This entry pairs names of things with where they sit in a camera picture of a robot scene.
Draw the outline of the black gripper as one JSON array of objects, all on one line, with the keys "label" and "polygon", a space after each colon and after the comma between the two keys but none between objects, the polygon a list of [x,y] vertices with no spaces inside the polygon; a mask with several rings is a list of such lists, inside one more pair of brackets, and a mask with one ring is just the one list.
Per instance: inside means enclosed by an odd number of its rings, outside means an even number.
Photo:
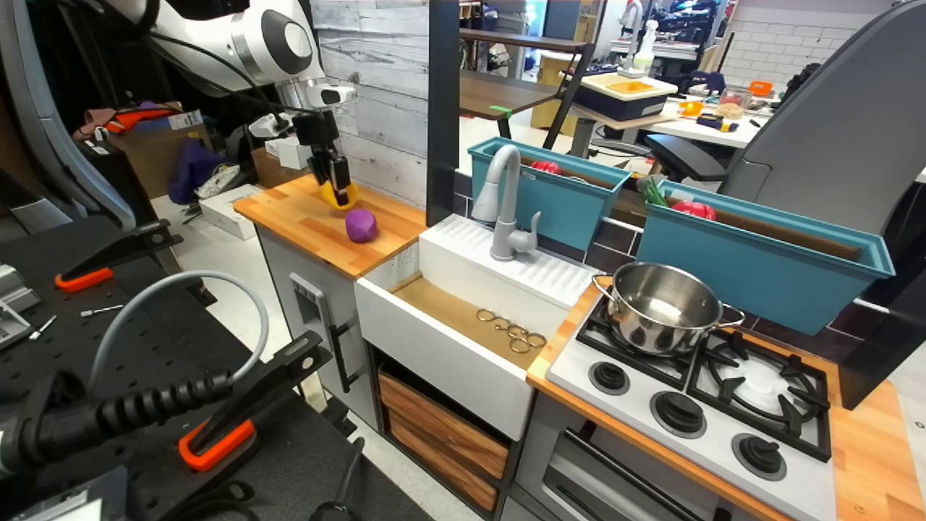
[{"label": "black gripper", "polygon": [[[292,118],[292,125],[297,125],[299,142],[308,144],[317,157],[336,152],[340,126],[336,126],[336,116],[328,108],[305,110]],[[336,199],[340,199],[340,205],[352,202],[352,167],[349,167],[346,157],[336,158],[336,194],[331,186],[331,161],[328,158],[318,158],[317,173],[318,173],[324,202],[331,202],[331,205],[336,205]]]}]

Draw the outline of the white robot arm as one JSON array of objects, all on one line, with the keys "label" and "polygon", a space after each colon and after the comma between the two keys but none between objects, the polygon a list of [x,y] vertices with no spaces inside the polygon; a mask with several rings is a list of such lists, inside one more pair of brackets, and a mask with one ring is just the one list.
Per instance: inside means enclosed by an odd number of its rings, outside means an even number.
[{"label": "white robot arm", "polygon": [[334,110],[356,87],[324,71],[311,0],[249,0],[242,11],[211,16],[187,16],[169,0],[106,0],[106,6],[220,93],[272,84],[297,116],[297,137],[311,150],[311,171],[328,202],[334,209],[353,202]]}]

